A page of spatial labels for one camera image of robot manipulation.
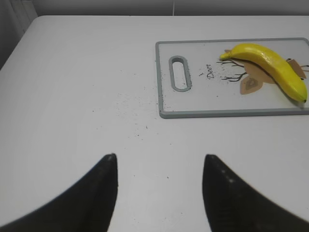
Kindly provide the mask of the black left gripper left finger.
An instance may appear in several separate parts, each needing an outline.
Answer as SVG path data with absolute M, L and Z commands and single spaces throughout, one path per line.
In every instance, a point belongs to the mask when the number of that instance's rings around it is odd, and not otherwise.
M 2 232 L 106 232 L 118 193 L 115 154 L 108 154 L 65 192 L 1 226 Z

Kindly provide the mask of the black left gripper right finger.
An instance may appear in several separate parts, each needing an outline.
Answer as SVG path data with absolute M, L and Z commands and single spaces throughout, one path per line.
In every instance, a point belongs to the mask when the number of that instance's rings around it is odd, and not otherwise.
M 218 156 L 205 156 L 202 195 L 213 232 L 307 232 L 309 223 L 248 185 Z

